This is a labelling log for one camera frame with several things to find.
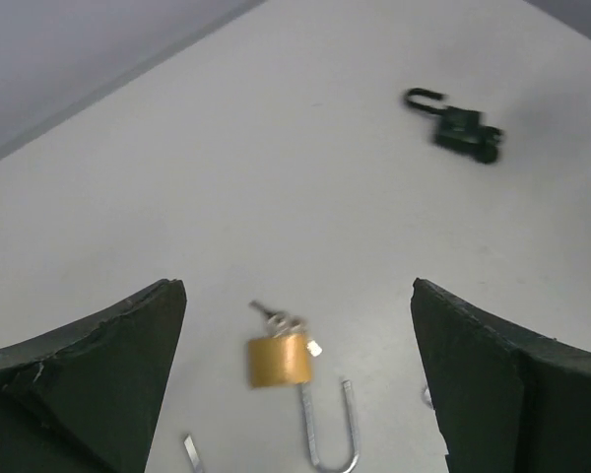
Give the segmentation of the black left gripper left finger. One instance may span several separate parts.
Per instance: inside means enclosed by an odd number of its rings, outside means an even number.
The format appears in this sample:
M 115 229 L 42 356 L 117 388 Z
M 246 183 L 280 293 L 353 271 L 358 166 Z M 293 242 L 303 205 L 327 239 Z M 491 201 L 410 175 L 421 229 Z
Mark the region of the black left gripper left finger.
M 162 279 L 0 349 L 0 472 L 143 472 L 181 334 Z

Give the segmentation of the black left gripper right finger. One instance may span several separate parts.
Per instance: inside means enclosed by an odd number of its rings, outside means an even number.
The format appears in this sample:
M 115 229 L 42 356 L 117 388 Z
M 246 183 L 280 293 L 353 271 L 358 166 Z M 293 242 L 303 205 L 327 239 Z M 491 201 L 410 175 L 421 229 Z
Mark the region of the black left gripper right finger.
M 411 315 L 451 472 L 591 472 L 591 353 L 414 283 Z

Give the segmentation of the long-shackle brass padlock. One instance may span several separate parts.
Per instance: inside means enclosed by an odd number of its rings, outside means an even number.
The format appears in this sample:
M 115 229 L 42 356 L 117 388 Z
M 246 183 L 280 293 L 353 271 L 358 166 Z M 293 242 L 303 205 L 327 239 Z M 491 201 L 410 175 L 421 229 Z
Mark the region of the long-shackle brass padlock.
M 312 356 L 303 333 L 265 336 L 246 344 L 248 382 L 251 388 L 293 386 L 298 392 L 303 421 L 304 444 L 311 467 L 316 472 L 353 472 L 361 458 L 359 429 L 353 384 L 341 381 L 344 413 L 349 440 L 349 458 L 340 467 L 331 468 L 321 461 L 315 430 L 310 385 L 313 380 Z

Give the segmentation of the silver key pair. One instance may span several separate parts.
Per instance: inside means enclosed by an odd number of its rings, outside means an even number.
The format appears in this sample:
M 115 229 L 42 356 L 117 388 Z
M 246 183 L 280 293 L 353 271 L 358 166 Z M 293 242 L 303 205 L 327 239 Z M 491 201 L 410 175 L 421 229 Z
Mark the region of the silver key pair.
M 257 300 L 250 302 L 249 306 L 264 317 L 265 330 L 269 336 L 303 334 L 305 347 L 313 358 L 319 357 L 323 353 L 322 347 L 309 334 L 307 321 L 303 317 L 293 315 L 285 310 L 269 308 Z

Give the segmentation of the black-headed key bunch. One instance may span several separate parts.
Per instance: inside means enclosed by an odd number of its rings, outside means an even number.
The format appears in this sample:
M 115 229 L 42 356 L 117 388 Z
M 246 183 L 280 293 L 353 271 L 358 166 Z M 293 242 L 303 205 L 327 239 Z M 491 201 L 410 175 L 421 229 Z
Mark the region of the black-headed key bunch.
M 499 158 L 499 146 L 504 138 L 501 129 L 492 126 L 483 126 L 479 143 L 474 153 L 474 159 L 481 164 L 490 165 Z

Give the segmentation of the black Kaijing padlock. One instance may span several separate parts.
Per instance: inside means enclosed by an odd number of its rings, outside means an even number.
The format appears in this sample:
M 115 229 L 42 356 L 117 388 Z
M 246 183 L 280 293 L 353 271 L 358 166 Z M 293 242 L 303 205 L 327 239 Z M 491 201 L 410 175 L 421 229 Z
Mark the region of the black Kaijing padlock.
M 437 123 L 432 135 L 435 145 L 450 151 L 472 155 L 484 142 L 482 113 L 478 110 L 446 106 L 438 108 L 417 99 L 444 101 L 446 95 L 423 88 L 412 88 L 403 95 L 404 105 L 408 108 L 433 115 Z

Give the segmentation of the large brass padlock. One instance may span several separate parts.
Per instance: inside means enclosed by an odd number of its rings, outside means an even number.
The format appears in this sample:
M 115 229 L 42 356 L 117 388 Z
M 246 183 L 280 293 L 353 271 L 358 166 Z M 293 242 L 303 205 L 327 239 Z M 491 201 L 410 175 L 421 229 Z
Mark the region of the large brass padlock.
M 204 467 L 203 462 L 202 462 L 202 460 L 199 456 L 199 453 L 196 449 L 193 438 L 190 434 L 187 434 L 184 437 L 183 445 L 184 445 L 185 451 L 187 453 L 188 459 L 190 461 L 192 472 L 193 473 L 204 473 L 205 467 Z

